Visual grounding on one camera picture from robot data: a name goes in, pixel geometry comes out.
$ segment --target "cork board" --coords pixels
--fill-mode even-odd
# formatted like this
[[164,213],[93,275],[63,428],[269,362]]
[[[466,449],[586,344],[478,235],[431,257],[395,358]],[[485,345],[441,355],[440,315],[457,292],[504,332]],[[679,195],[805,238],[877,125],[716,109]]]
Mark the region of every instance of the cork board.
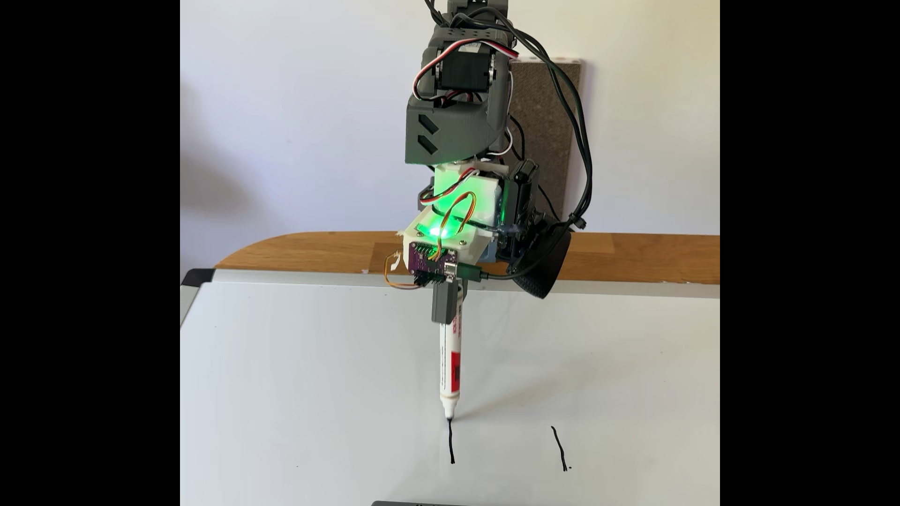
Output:
[[[581,62],[577,59],[554,59],[575,87],[581,92]],[[512,104],[509,113],[522,123],[525,130],[526,157],[531,158],[541,168],[540,183],[553,202],[556,212],[564,213],[566,177],[569,173],[569,156],[578,157],[572,151],[572,124],[556,96],[553,81],[547,66],[538,59],[521,59],[511,64],[514,79]],[[574,112],[574,101],[569,88],[560,83],[563,95]],[[516,150],[521,153],[516,125],[509,122]],[[538,211],[550,210],[543,196],[538,196],[535,206]]]

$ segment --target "black ink line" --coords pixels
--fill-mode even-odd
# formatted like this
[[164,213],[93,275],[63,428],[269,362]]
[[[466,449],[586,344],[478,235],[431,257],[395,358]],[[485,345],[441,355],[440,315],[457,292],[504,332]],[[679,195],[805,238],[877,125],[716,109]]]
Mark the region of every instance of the black ink line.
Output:
[[450,439],[449,439],[449,444],[450,444],[450,464],[456,464],[456,459],[453,458],[453,421],[452,421],[452,420],[448,420],[448,421],[447,421],[447,428],[450,429]]
[[556,438],[556,445],[560,448],[560,458],[562,459],[562,469],[563,469],[563,471],[568,471],[569,467],[565,464],[565,452],[563,451],[563,445],[560,444],[559,436],[556,435],[556,427],[551,425],[550,429],[553,429],[553,437]]

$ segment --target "black cable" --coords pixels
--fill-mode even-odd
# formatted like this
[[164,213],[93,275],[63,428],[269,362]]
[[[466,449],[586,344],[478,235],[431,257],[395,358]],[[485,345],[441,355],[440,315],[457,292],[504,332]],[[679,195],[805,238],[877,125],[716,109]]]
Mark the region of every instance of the black cable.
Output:
[[554,203],[550,202],[550,197],[547,196],[547,193],[544,191],[544,189],[540,185],[537,186],[537,189],[541,191],[541,194],[547,200],[547,205],[550,206],[550,212],[553,213],[553,217],[556,218],[557,221],[562,221],[562,220],[560,220],[559,215],[556,214],[556,210],[554,209]]
[[437,26],[446,27],[447,21],[446,21],[446,19],[444,19],[444,16],[442,16],[441,13],[438,12],[437,9],[435,8],[435,0],[431,0],[431,2],[429,2],[428,0],[425,0],[425,5],[427,5],[428,10],[431,11],[431,19],[433,19],[435,21],[435,24]]
[[518,137],[522,139],[522,156],[519,158],[520,160],[525,159],[525,131],[522,130],[522,125],[516,120],[516,117],[512,114],[509,115],[509,119],[516,124],[516,128],[518,128]]
[[495,30],[501,30],[501,31],[503,31],[503,32],[509,32],[509,28],[507,28],[507,27],[505,27],[505,26],[503,26],[503,25],[501,25],[501,24],[496,24],[496,23],[486,23],[486,22],[482,22],[482,21],[477,21],[477,20],[474,20],[474,19],[472,19],[471,17],[469,17],[469,16],[467,16],[467,15],[465,15],[465,14],[463,14],[463,13],[458,13],[457,15],[455,15],[455,16],[453,17],[452,20],[450,20],[450,28],[458,28],[458,27],[459,27],[459,24],[460,24],[460,23],[459,23],[460,21],[462,21],[462,22],[464,22],[464,23],[469,23],[469,24],[470,24],[472,27],[474,27],[474,28],[493,28],[493,29],[495,29]]
[[[550,56],[547,54],[544,47],[541,46],[540,42],[538,42],[531,35],[516,30],[513,27],[512,22],[510,22],[509,19],[507,19],[507,17],[504,16],[503,13],[501,13],[499,10],[494,7],[480,7],[470,12],[469,16],[472,17],[483,12],[493,14],[497,20],[499,20],[504,26],[509,28],[509,32],[512,33],[514,37],[521,40],[522,44],[525,45],[526,48],[531,50],[531,52],[534,53],[535,56],[538,57],[538,59],[543,61],[550,71],[551,79],[553,80],[553,87],[557,92],[556,94],[560,99],[560,103],[566,110],[566,113],[569,115],[569,120],[571,122],[572,128],[575,131],[575,139],[579,146],[581,160],[584,162],[585,172],[587,173],[587,182],[584,188],[584,192],[581,195],[581,199],[579,200],[578,205],[575,206],[575,211],[572,212],[569,220],[567,221],[569,224],[577,223],[581,221],[582,214],[587,211],[588,206],[590,205],[590,198],[593,193],[593,164],[590,157],[588,134],[584,125],[584,109],[581,105],[581,97],[578,94],[578,89],[572,83],[572,80],[569,79],[569,77],[565,74],[565,72],[563,72],[563,70],[559,68],[558,65],[550,60]],[[563,91],[559,87],[559,83],[556,79],[557,76],[562,78],[563,83],[566,85],[566,87],[569,88],[569,91],[571,92],[572,98],[575,102],[575,111],[578,114],[578,121],[575,121],[574,114],[572,114],[572,109],[569,107],[568,103],[565,100]]]
[[512,145],[512,146],[511,146],[511,148],[512,148],[512,154],[513,154],[519,161],[524,160],[524,158],[522,158],[522,155],[519,155],[519,154],[518,154],[518,151],[516,151],[516,145],[513,144],[512,137],[509,137],[509,134],[506,133],[506,132],[503,132],[503,137],[506,137],[507,140],[509,141],[509,144]]

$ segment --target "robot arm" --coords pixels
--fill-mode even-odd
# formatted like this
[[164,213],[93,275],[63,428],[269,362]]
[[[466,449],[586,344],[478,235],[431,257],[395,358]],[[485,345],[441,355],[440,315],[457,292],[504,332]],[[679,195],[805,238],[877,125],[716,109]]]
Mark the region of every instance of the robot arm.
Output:
[[[443,15],[426,4],[436,27],[407,103],[406,162],[429,166],[434,177],[418,196],[420,213],[403,231],[401,253],[415,285],[433,286],[432,320],[449,324],[468,281],[512,279],[532,295],[547,296],[568,250],[570,227],[584,227],[590,152],[585,157],[577,90],[540,44],[506,18],[508,0],[449,0]],[[514,160],[509,62],[518,56],[518,43],[550,69],[589,172],[586,198],[567,221],[536,211],[540,169],[534,160],[507,163]],[[581,125],[564,102],[557,75],[574,92]],[[493,259],[508,262],[506,275],[475,265]]]

